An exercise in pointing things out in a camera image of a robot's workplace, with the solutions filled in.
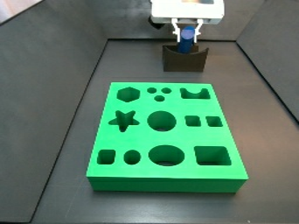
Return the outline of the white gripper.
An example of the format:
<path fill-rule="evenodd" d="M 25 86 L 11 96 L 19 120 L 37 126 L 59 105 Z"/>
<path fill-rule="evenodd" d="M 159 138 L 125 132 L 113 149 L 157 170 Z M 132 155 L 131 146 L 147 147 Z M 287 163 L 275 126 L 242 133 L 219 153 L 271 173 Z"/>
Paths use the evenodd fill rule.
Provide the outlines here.
<path fill-rule="evenodd" d="M 203 23 L 215 25 L 224 17 L 224 0 L 149 0 L 149 2 L 151 19 L 157 24 L 172 22 L 172 34 L 178 43 L 182 37 L 178 19 L 198 22 L 194 28 L 194 43 L 198 43 Z"/>

